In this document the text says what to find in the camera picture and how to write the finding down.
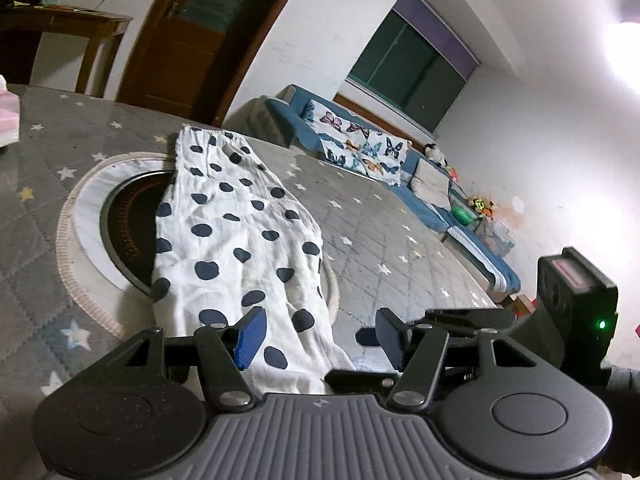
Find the black gloved right hand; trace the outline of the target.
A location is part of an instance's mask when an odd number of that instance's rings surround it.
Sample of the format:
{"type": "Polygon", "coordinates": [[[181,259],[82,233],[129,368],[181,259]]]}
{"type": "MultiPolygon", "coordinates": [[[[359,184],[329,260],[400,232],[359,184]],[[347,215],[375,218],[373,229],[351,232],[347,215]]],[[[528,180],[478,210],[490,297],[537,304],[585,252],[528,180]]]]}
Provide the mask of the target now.
{"type": "Polygon", "coordinates": [[[640,396],[640,372],[634,368],[611,365],[605,369],[608,380],[605,402],[624,411],[638,411],[640,396]]]}

